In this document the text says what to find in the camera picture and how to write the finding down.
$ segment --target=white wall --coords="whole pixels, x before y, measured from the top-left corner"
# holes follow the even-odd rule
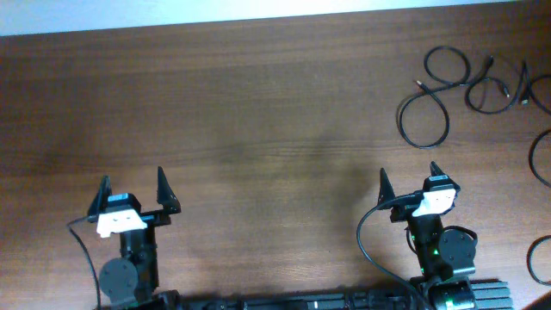
[[[0,35],[503,1],[507,0],[0,0]]]

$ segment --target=brown wooden desk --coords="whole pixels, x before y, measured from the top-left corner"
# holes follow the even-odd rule
[[[462,186],[444,224],[479,234],[474,278],[510,282],[525,307],[548,292],[525,255],[551,233],[551,190],[527,163],[551,117],[533,105],[479,115],[464,89],[451,90],[439,95],[449,138],[423,151],[400,138],[395,112],[418,91],[413,79],[436,86],[423,56],[437,45],[465,51],[474,71],[494,53],[492,74],[511,85],[518,75],[505,59],[551,72],[550,11],[502,3],[0,38],[0,308],[92,308],[93,282],[65,223],[84,215],[103,174],[156,208],[157,165],[183,202],[158,229],[159,290],[387,281],[359,252],[356,224],[376,203],[381,167],[404,194],[421,187],[431,160]],[[441,75],[462,74],[457,59],[435,61]],[[425,102],[408,128],[439,133],[440,112]],[[551,172],[546,158],[539,167]],[[405,225],[388,216],[369,219],[366,246],[404,278],[419,275]],[[117,238],[77,229],[98,269],[117,256]]]

